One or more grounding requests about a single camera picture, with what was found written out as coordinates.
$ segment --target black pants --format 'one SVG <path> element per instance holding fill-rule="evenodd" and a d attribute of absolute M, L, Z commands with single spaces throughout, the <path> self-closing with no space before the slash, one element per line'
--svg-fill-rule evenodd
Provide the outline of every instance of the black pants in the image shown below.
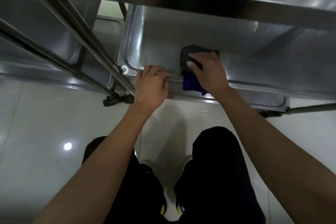
<path fill-rule="evenodd" d="M 105 139 L 93 140 L 83 162 Z M 226 128 L 209 128 L 193 143 L 193 159 L 174 190 L 185 209 L 179 222 L 265 223 L 237 138 Z M 165 199 L 152 169 L 132 154 L 105 223 L 166 223 L 160 214 Z"/>

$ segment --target left hand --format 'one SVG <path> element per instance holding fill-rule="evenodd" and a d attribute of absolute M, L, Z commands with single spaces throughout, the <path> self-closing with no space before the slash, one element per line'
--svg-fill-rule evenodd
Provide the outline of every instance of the left hand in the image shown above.
<path fill-rule="evenodd" d="M 136 75 L 134 104 L 144 107 L 151 115 L 168 97 L 168 76 L 170 73 L 162 66 L 145 66 Z"/>

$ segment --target right hand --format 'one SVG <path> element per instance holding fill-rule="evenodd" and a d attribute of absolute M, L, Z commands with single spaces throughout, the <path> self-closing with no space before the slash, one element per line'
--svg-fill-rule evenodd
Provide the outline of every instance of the right hand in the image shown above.
<path fill-rule="evenodd" d="M 230 88 L 225 70 L 216 53 L 198 52 L 190 53 L 189 56 L 203 65 L 202 71 L 194 62 L 187 62 L 188 67 L 195 73 L 203 89 L 216 97 Z"/>

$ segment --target purple cloth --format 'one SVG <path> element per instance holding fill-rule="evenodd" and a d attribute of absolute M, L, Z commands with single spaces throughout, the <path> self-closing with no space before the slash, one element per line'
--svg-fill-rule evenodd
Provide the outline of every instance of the purple cloth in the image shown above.
<path fill-rule="evenodd" d="M 182 72 L 183 90 L 195 90 L 202 93 L 202 96 L 208 92 L 202 88 L 195 74 Z"/>

